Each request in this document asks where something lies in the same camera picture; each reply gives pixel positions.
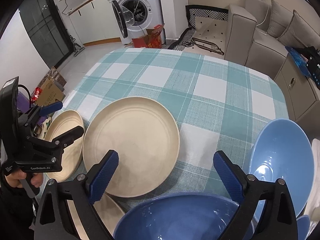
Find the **screw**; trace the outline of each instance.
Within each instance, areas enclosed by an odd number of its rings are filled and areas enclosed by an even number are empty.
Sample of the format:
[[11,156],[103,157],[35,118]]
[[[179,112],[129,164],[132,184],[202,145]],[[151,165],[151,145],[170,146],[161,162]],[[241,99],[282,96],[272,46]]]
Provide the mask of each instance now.
[[278,183],[279,183],[280,185],[284,185],[284,184],[285,184],[285,181],[284,181],[284,179],[278,179]]
[[84,175],[84,174],[79,174],[79,175],[77,176],[77,180],[84,180],[84,178],[85,178],[85,175]]
[[247,175],[248,180],[254,181],[256,179],[256,177],[252,174],[248,174]]
[[54,179],[49,179],[47,182],[48,185],[52,185],[53,183],[54,183]]

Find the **sofa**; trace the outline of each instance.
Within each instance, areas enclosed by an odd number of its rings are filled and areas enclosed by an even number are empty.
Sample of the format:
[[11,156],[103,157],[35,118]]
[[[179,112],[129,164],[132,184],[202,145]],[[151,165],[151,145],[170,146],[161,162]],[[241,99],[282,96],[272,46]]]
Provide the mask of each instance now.
[[285,46],[320,48],[320,37],[299,14],[274,0],[229,5],[224,59],[274,79],[288,54]]

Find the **white washing machine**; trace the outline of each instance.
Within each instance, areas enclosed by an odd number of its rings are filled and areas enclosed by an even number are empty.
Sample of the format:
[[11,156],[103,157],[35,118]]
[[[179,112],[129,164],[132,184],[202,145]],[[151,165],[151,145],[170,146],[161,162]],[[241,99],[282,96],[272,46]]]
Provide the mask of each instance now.
[[[146,29],[153,29],[159,24],[163,24],[160,0],[108,0],[111,2],[120,31],[121,41],[128,44],[132,38],[146,35]],[[126,26],[124,16],[120,6],[126,7],[134,13],[134,25]],[[161,33],[162,43],[165,42],[164,31]]]

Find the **beige plate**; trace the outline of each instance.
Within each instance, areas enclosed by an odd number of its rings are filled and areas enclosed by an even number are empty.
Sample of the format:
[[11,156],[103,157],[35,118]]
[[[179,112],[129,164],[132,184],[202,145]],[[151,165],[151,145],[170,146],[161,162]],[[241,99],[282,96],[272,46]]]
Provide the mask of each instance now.
[[[72,200],[68,200],[68,206],[80,238],[89,240]],[[117,223],[124,215],[122,209],[107,194],[103,194],[101,200],[94,203],[93,206],[110,234],[113,235]]]
[[[78,112],[74,110],[64,111],[54,119],[52,124],[49,126],[44,139],[46,141],[52,141],[52,139],[78,125],[84,128],[83,120]],[[57,182],[61,182],[69,178],[70,175],[76,171],[82,158],[81,153],[83,139],[84,135],[64,149],[61,161],[62,171],[47,173],[49,178],[56,179]]]
[[114,101],[93,119],[84,137],[87,171],[110,149],[119,154],[119,166],[106,192],[136,197],[158,187],[172,171],[180,137],[170,112],[142,97]]

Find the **paper tag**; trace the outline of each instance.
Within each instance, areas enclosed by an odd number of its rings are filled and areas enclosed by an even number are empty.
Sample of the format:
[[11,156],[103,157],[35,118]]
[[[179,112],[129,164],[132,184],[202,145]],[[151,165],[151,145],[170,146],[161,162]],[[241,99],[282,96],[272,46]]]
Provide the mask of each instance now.
[[4,84],[4,86],[2,88],[5,88],[5,87],[11,85],[15,80],[16,80],[15,78],[12,80],[9,80],[6,84]]

